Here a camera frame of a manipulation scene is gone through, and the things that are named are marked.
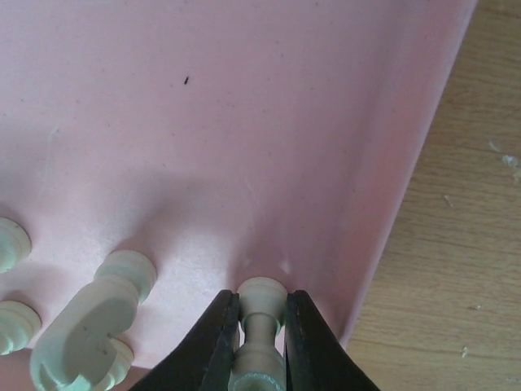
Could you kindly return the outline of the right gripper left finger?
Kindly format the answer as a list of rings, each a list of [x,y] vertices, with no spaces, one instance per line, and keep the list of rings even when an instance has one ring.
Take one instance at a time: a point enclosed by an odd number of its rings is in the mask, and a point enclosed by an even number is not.
[[[133,391],[227,390],[239,322],[239,295],[220,291],[185,338]]]

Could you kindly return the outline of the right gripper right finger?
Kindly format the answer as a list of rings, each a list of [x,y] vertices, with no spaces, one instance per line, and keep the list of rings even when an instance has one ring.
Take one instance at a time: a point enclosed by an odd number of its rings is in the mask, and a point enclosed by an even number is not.
[[[284,358],[288,390],[377,390],[347,355],[310,295],[287,295]]]

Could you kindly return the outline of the white rook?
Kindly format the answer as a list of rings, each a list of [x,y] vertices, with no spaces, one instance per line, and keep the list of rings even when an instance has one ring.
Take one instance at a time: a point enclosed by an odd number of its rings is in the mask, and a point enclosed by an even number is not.
[[[229,390],[285,390],[286,364],[275,346],[285,323],[287,290],[278,281],[255,277],[238,288],[244,342],[235,350]]]

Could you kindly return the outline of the white knight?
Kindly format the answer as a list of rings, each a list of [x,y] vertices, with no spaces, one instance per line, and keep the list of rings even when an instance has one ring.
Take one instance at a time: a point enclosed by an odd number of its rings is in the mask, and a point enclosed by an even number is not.
[[[116,361],[114,337],[129,330],[157,279],[153,263],[133,250],[110,253],[41,334],[29,372],[37,390],[92,390]]]

